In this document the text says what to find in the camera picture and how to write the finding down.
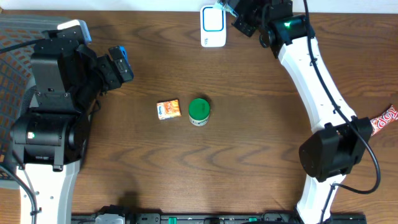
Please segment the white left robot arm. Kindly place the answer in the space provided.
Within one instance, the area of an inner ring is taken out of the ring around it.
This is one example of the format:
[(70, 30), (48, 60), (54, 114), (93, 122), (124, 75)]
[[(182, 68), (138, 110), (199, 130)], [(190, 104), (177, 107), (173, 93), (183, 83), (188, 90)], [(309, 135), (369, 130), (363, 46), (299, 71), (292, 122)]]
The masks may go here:
[(35, 84), (11, 128), (21, 223), (70, 223), (98, 97), (134, 78), (126, 49), (97, 56), (79, 37), (33, 40)]

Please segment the orange red snack bag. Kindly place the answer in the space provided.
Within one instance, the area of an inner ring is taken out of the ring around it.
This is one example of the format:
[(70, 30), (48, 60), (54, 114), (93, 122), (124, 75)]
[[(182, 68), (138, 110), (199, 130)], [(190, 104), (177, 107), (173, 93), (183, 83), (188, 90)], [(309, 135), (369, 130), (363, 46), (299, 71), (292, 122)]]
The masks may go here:
[(374, 136), (381, 129), (394, 121), (397, 121), (397, 109), (394, 105), (390, 105), (390, 107), (385, 112), (370, 120), (373, 128), (371, 136)]

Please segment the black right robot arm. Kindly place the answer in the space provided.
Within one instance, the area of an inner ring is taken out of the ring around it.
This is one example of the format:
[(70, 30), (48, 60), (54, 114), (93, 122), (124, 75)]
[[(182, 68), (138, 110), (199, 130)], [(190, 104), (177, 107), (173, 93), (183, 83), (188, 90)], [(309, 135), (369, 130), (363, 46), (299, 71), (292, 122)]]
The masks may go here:
[(299, 147), (306, 173), (292, 223), (351, 223), (337, 218), (331, 205), (338, 189), (365, 152), (373, 128), (359, 118), (338, 91), (318, 48), (309, 14), (294, 14), (292, 1), (220, 1), (234, 16), (233, 26), (259, 41), (290, 75), (307, 111), (312, 135)]

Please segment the light green wet wipes pack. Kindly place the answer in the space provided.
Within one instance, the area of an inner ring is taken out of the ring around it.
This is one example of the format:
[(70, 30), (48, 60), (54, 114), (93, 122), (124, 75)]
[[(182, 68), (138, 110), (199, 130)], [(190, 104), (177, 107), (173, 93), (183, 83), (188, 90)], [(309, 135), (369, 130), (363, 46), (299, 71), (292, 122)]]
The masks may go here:
[(238, 17), (238, 14), (235, 12), (234, 7), (229, 4), (229, 0), (217, 0), (213, 6), (217, 9), (221, 9), (225, 12), (230, 13), (234, 17)]

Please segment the green lid white jar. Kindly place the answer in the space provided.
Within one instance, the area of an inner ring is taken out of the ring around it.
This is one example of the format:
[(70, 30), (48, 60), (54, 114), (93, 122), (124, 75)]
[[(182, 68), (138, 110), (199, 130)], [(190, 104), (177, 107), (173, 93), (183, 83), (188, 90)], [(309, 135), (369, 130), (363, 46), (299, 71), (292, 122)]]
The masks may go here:
[(188, 107), (190, 122), (195, 126), (204, 126), (210, 118), (210, 104), (203, 98), (195, 98)]

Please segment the orange tissue pack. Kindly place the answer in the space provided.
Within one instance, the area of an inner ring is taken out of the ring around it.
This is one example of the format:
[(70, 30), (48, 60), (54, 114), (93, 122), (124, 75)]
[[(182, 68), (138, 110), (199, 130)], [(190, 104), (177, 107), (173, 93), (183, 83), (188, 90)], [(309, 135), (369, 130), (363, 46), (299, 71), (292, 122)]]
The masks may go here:
[(163, 101), (156, 104), (159, 120), (180, 117), (180, 105), (178, 100)]

